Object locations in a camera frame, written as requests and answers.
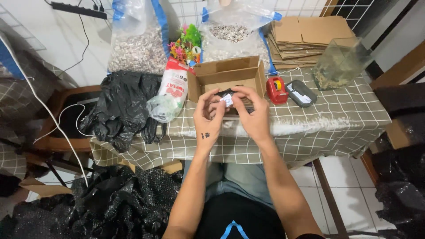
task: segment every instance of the stack of cardboard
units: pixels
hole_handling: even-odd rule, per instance
[[[277,70],[314,66],[332,39],[354,36],[341,16],[283,17],[270,28],[267,42]]]

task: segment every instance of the glass aquarium tank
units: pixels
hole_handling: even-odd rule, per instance
[[[345,87],[373,61],[372,51],[361,40],[361,37],[332,39],[312,71],[320,91]]]

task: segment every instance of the bag of gravel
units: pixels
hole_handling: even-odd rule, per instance
[[[281,18],[253,0],[234,0],[226,7],[213,2],[202,11],[201,62],[259,55],[265,70],[276,73],[261,27]]]
[[[162,75],[167,59],[168,23],[159,0],[113,0],[112,50],[108,72]]]

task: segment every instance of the checkered tablecloth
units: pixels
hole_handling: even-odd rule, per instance
[[[298,168],[323,155],[360,156],[391,122],[363,77],[342,89],[319,91],[310,68],[283,71],[280,76],[285,83],[301,80],[318,94],[317,102],[308,108],[298,107],[292,99],[282,105],[270,102],[271,132],[289,168]],[[196,148],[195,107],[196,103],[185,102],[160,143],[146,145],[141,137],[135,137],[130,150],[120,154],[109,143],[93,137],[90,145],[96,164],[107,166],[127,159],[149,169],[175,159],[191,160]],[[210,161],[262,163],[258,146],[238,120],[223,121]]]

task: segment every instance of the packing tape roll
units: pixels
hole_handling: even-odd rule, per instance
[[[275,80],[275,88],[280,91],[282,89],[282,83],[280,80]]]

